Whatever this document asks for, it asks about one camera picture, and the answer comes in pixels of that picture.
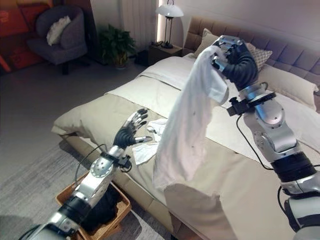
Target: white lampshade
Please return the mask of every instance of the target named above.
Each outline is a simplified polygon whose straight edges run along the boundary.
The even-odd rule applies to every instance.
[[[155,13],[169,18],[177,18],[184,15],[180,7],[172,4],[161,5],[155,10]]]

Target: upholstered headboard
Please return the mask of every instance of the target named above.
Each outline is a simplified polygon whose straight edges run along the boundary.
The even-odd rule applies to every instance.
[[[237,26],[208,18],[194,16],[191,18],[183,53],[193,53],[199,47],[204,28],[216,36],[231,35],[239,37],[255,47],[272,50],[273,54],[266,62],[275,68],[290,72],[304,78],[320,89],[320,51],[279,40],[265,34],[250,32]],[[314,95],[317,110],[320,109],[320,91]]]

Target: robotic arm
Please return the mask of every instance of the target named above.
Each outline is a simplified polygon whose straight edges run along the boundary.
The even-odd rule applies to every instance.
[[[230,116],[244,115],[254,143],[271,163],[279,177],[285,214],[295,240],[320,240],[320,172],[302,152],[294,133],[285,121],[282,106],[266,93],[266,83],[256,83],[258,69],[245,42],[238,37],[220,36],[214,45],[225,51],[227,62],[212,58],[214,68],[222,72],[239,90],[240,100],[233,97]]]
[[[80,227],[91,209],[107,191],[116,167],[131,169],[129,156],[125,155],[128,146],[152,140],[150,136],[134,137],[137,130],[147,122],[147,110],[134,112],[116,134],[113,146],[108,153],[102,152],[95,160],[88,175],[75,188],[72,196],[56,211],[46,224],[38,227],[28,240],[59,240],[72,236]]]

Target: white curtain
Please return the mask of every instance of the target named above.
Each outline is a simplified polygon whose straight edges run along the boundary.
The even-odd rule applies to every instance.
[[[157,0],[120,0],[123,29],[130,32],[138,52],[156,41],[157,3]]]

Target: gray floor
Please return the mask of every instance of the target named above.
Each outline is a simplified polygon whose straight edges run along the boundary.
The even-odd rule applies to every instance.
[[[1,76],[0,183],[61,141],[51,133],[57,117],[145,69],[131,62],[127,69],[116,70],[84,60],[91,65],[72,65],[69,75],[41,63]]]

